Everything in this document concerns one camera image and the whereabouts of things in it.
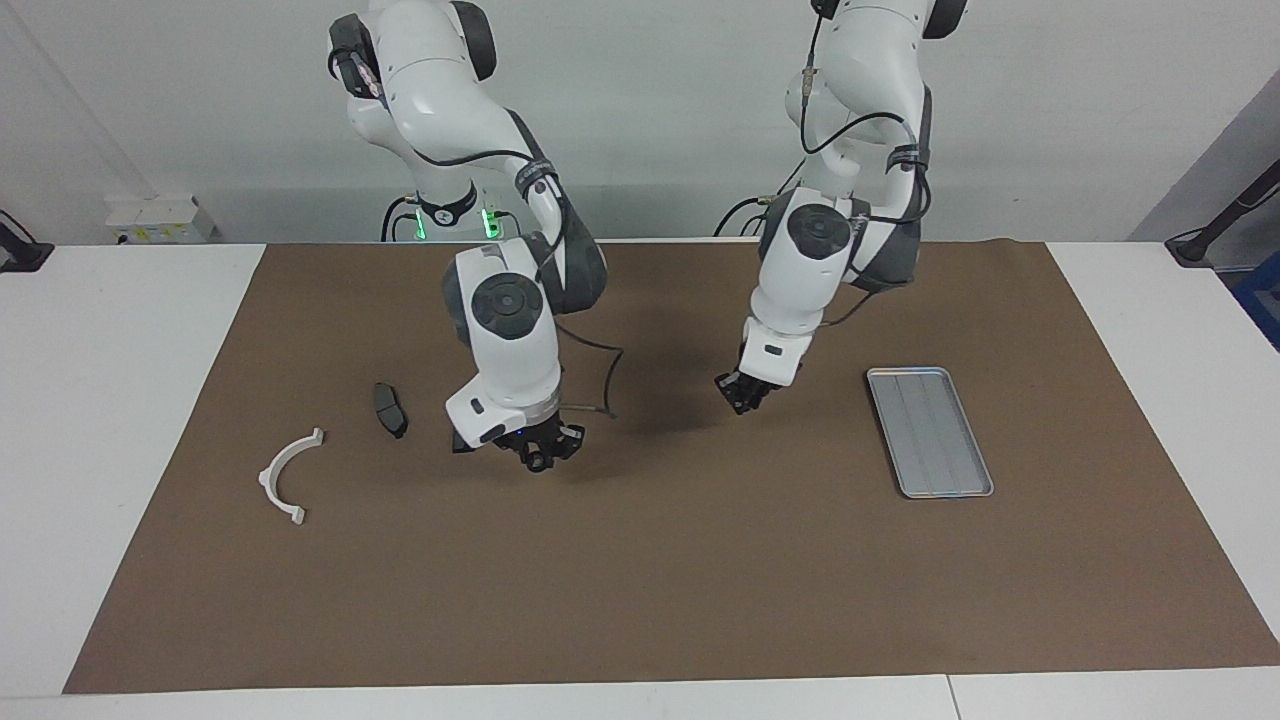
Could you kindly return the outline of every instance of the white tabletop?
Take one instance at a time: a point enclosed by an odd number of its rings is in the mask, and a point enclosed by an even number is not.
[[[1178,268],[1158,245],[1051,250],[1276,633],[1280,355],[1211,272]],[[37,274],[0,275],[0,716],[1270,719],[1280,708],[1271,667],[50,697],[261,252],[61,247]]]

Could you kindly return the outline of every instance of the white robotic arm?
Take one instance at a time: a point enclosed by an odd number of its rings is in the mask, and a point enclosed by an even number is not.
[[[445,404],[454,451],[492,442],[535,471],[567,459],[584,429],[559,419],[553,316],[594,305],[607,269],[524,120],[480,88],[497,61],[484,13],[462,1],[375,0],[337,20],[330,40],[357,132],[404,159],[420,196],[474,191],[463,165],[500,170],[540,227],[466,250],[445,273],[445,304],[479,370]]]
[[[795,382],[841,283],[876,293],[911,282],[919,219],[931,204],[932,99],[916,53],[950,35],[965,0],[813,0],[828,31],[820,68],[787,90],[805,161],[799,186],[765,213],[760,279],[737,368],[716,379],[739,414]],[[886,170],[879,205],[859,200],[863,169]]]

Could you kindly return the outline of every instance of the blue bin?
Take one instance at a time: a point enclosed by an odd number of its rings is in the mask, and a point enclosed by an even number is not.
[[[1271,345],[1280,350],[1280,252],[1249,273],[1231,295]]]

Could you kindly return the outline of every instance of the brown mat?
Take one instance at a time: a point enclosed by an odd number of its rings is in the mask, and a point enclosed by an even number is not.
[[[1280,665],[1043,246],[927,246],[745,418],[712,378],[754,247],[611,246],[567,324],[628,348],[622,419],[579,416],[543,475],[448,452],[454,250],[266,251],[67,692]],[[563,359],[566,400],[595,402],[608,357]],[[913,364],[951,370],[993,497],[896,491],[863,373]],[[294,527],[256,475],[314,425],[280,482]]]

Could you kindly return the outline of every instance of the gray tray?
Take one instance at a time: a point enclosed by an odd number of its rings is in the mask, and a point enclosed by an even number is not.
[[[911,498],[986,497],[995,489],[951,375],[942,368],[867,373],[902,493]]]

